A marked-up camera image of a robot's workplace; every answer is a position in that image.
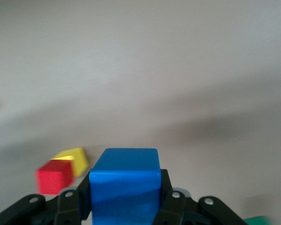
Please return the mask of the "brown table cover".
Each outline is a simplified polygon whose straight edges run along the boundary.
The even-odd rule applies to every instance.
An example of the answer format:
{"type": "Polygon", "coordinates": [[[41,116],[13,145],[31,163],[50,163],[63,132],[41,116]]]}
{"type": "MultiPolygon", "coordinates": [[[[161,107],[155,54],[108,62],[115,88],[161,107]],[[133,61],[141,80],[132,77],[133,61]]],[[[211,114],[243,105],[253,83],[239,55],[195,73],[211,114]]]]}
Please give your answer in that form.
{"type": "Polygon", "coordinates": [[[281,225],[281,0],[0,0],[0,212],[75,147],[281,225]]]}

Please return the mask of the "blue cube block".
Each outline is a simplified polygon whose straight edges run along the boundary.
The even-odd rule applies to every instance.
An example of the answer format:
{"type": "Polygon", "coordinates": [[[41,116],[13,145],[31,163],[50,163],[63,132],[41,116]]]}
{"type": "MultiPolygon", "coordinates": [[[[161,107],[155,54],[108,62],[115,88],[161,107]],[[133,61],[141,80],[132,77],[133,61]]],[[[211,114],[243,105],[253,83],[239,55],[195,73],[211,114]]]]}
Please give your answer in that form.
{"type": "Polygon", "coordinates": [[[89,182],[92,225],[152,225],[162,185],[156,149],[106,149],[89,182]]]}

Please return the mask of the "green cube block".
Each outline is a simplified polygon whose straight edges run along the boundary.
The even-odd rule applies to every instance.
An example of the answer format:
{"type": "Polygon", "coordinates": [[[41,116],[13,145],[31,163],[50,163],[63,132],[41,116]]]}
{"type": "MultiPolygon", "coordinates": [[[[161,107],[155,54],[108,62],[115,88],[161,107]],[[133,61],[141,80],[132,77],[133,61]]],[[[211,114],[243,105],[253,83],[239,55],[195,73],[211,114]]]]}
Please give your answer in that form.
{"type": "Polygon", "coordinates": [[[257,216],[244,219],[247,225],[272,225],[268,217],[257,216]]]}

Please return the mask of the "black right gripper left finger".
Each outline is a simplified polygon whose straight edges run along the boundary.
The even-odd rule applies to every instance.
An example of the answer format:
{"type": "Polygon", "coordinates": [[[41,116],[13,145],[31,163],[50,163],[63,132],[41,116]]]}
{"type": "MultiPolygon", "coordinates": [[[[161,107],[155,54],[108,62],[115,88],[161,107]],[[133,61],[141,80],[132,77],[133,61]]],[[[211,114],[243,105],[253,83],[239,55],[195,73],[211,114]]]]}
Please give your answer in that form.
{"type": "Polygon", "coordinates": [[[81,225],[91,212],[89,175],[51,200],[27,195],[0,213],[0,225],[81,225]]]}

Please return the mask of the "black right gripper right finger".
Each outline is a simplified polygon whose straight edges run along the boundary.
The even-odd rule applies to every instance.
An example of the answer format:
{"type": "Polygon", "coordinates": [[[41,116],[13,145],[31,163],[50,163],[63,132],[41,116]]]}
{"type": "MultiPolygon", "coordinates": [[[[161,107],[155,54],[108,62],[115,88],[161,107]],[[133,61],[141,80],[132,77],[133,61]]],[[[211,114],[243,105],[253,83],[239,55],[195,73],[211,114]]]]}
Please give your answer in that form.
{"type": "Polygon", "coordinates": [[[219,198],[204,196],[196,202],[173,189],[166,169],[161,176],[161,207],[152,225],[248,225],[219,198]]]}

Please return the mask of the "red cube block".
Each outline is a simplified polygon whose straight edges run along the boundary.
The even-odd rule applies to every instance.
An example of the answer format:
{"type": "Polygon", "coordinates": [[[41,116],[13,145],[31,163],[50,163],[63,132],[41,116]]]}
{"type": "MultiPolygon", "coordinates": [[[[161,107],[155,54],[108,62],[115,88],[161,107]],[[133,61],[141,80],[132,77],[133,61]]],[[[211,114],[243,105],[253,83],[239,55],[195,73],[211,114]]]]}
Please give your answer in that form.
{"type": "Polygon", "coordinates": [[[74,172],[70,160],[49,160],[35,171],[38,193],[57,195],[74,181],[74,172]]]}

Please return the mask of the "yellow cube block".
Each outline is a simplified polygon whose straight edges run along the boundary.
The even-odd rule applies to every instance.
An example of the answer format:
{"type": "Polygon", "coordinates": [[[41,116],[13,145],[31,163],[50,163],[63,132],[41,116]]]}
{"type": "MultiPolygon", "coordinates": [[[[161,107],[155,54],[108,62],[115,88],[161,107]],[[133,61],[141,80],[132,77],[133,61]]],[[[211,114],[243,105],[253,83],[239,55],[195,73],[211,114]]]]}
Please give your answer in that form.
{"type": "Polygon", "coordinates": [[[80,177],[89,167],[83,147],[61,151],[52,160],[69,160],[72,165],[74,177],[80,177]]]}

